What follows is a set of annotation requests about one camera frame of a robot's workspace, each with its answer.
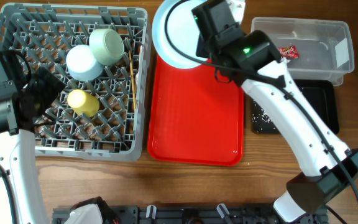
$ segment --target red tray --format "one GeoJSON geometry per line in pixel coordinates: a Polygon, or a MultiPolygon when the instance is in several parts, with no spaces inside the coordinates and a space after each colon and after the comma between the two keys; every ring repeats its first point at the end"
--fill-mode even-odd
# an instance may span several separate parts
{"type": "Polygon", "coordinates": [[[234,166],[242,159],[244,92],[219,83],[214,68],[180,70],[159,56],[148,150],[154,159],[234,166]]]}

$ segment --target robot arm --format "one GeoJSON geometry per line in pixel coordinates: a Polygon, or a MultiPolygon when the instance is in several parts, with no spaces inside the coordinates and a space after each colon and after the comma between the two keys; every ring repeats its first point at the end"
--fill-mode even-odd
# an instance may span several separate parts
{"type": "MultiPolygon", "coordinates": [[[[287,183],[287,191],[274,203],[277,214],[294,222],[306,212],[314,213],[349,184],[355,189],[351,179],[358,176],[358,149],[351,151],[324,124],[269,37],[259,30],[245,35],[223,0],[207,1],[192,13],[213,62],[199,63],[216,67],[258,102],[298,160],[302,173],[287,183]]],[[[173,46],[167,29],[165,33],[179,54],[197,61],[173,46]]]]}
{"type": "MultiPolygon", "coordinates": [[[[24,60],[15,51],[0,52],[0,223],[48,224],[35,166],[33,120],[43,115],[65,85],[42,67],[25,76],[17,56],[24,60]]],[[[74,205],[66,223],[106,220],[119,223],[98,197],[74,205]]]]}

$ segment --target white cup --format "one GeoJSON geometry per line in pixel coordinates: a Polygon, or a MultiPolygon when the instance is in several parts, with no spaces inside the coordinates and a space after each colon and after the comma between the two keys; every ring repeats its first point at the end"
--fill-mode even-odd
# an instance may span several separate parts
{"type": "Polygon", "coordinates": [[[66,64],[70,75],[83,82],[94,80],[104,69],[104,66],[95,59],[88,45],[72,48],[67,54],[66,64]]]}
{"type": "Polygon", "coordinates": [[[89,37],[89,46],[97,61],[107,66],[118,62],[124,54],[124,43],[112,29],[94,30],[89,37]]]}

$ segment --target candy wrapper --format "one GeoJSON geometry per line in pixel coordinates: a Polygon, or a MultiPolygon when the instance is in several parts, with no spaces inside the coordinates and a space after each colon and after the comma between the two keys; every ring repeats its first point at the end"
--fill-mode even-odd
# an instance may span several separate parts
{"type": "Polygon", "coordinates": [[[291,45],[289,47],[277,47],[277,49],[280,51],[282,57],[290,59],[299,58],[298,50],[294,45],[291,45]]]}

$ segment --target yellow cup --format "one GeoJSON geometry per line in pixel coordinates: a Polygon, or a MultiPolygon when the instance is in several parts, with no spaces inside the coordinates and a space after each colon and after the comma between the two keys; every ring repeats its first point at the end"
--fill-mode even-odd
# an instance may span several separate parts
{"type": "Polygon", "coordinates": [[[78,115],[84,113],[88,117],[93,117],[99,110],[98,99],[83,90],[72,91],[67,102],[78,115]]]}

